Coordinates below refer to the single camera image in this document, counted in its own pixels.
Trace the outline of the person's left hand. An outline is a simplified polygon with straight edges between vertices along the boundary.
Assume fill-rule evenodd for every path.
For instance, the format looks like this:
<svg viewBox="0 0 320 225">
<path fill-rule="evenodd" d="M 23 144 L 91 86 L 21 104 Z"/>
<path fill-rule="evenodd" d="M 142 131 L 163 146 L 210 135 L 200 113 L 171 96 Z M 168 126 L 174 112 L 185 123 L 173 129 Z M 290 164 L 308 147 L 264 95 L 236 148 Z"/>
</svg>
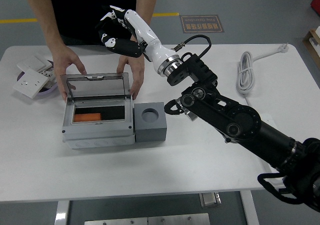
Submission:
<svg viewBox="0 0 320 225">
<path fill-rule="evenodd" d="M 130 88 L 130 94 L 132 99 L 135 100 L 144 82 L 145 59 L 143 56 L 135 58 L 120 55 L 116 72 L 123 73 L 126 65 L 130 66 L 132 72 L 133 83 Z"/>
</svg>

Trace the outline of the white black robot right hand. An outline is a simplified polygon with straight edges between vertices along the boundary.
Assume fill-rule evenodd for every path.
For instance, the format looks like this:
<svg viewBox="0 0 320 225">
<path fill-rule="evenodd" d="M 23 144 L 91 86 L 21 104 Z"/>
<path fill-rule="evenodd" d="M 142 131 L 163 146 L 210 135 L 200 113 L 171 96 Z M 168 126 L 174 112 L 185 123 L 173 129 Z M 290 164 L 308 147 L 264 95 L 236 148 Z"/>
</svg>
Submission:
<svg viewBox="0 0 320 225">
<path fill-rule="evenodd" d="M 116 38 L 107 32 L 107 25 L 121 25 L 131 32 L 136 41 Z M 110 6 L 96 26 L 101 42 L 113 53 L 128 57 L 145 58 L 153 63 L 154 70 L 162 77 L 168 77 L 181 64 L 177 52 L 162 45 L 157 35 L 149 25 L 131 9 Z"/>
</svg>

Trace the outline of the person's right hand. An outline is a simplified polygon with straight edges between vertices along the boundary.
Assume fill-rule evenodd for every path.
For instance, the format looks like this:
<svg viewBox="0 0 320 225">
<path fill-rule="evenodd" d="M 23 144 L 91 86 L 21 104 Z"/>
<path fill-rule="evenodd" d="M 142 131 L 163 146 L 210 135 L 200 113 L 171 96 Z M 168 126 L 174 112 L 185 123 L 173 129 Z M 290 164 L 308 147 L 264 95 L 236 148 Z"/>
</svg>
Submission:
<svg viewBox="0 0 320 225">
<path fill-rule="evenodd" d="M 57 87 L 62 99 L 66 101 L 67 93 L 61 76 L 66 74 L 67 68 L 70 65 L 75 65 L 81 74 L 86 74 L 87 71 L 78 55 L 66 45 L 61 45 L 55 48 L 51 53 L 53 57 L 54 74 L 56 77 Z"/>
</svg>

